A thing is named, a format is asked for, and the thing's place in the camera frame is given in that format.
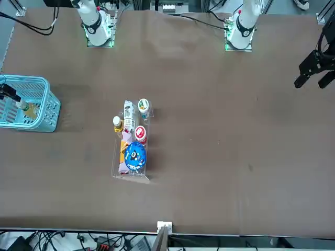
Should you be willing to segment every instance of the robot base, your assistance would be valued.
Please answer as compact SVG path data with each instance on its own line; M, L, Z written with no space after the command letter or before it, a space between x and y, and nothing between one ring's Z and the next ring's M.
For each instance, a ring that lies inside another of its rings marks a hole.
M113 48L114 44L115 44L115 33L116 33L116 23L117 23L117 10L115 11L114 16L111 16L110 14L107 14L108 16L110 16L110 33L111 36L110 38L103 44L100 46L95 46L93 45L88 38L87 39L87 47L89 48Z
M228 22L225 22L224 24L225 28L228 28L230 31L225 31L225 51L247 51L247 52L251 52L252 51L252 45L251 45L251 41L252 41L252 37L250 40L249 45L240 50L240 49L236 49L234 46L232 46L232 44L228 41L228 37L231 35L231 30L234 27L234 23L233 23L233 19L232 17L229 17Z

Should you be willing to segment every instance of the brown table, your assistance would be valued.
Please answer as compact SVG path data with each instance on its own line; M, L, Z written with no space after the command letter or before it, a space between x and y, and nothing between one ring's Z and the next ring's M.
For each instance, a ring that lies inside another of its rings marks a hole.
M242 53L223 51L221 30L149 11L123 14L113 49L86 48L73 9L49 37L16 25L4 73L45 77L62 107L55 133L0 130L0 225L334 237L335 85L293 84L320 31L315 17L261 16ZM113 116L141 97L155 109L149 185L110 176Z

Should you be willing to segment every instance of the blue round container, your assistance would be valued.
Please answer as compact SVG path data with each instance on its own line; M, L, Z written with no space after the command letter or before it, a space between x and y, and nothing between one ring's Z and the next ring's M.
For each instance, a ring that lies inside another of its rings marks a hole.
M128 145L125 151L126 166L132 171L143 168L147 162L147 154L144 146L138 142Z

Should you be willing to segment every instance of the plastic basket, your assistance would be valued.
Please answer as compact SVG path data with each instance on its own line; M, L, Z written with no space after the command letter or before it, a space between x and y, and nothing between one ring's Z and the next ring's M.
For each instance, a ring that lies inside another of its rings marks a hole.
M24 101L39 108L37 118L32 120L16 107L15 101L5 97L0 100L0 128L33 132L53 132L56 129L61 103L50 91L50 84L45 78L0 75L0 84L14 88Z

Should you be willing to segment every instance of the clear plastic tray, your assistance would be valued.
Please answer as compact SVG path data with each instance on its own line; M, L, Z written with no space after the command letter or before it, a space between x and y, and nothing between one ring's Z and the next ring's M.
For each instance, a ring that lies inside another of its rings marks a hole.
M138 104L138 100L132 101L136 107ZM145 146L146 153L147 153L147 160L148 160L148 146L150 141L150 120L153 118L153 109L151 102L149 101L149 117L144 120L142 118L142 115L139 111L139 123L140 126L144 126L147 132L147 144ZM119 113L119 116L123 118L123 110ZM114 133L113 137L115 137L115 145L114 145L114 152L113 152L113 161L111 166L111 175L114 178L117 179L123 179L123 180L129 180L129 181L135 181L135 182L141 182L141 183L149 183L149 178L147 175L147 165L145 165L142 169L138 171L131 171L129 170L126 174L120 174L119 173L119 165L120 165L120 147L121 147L121 138L117 135L117 133Z

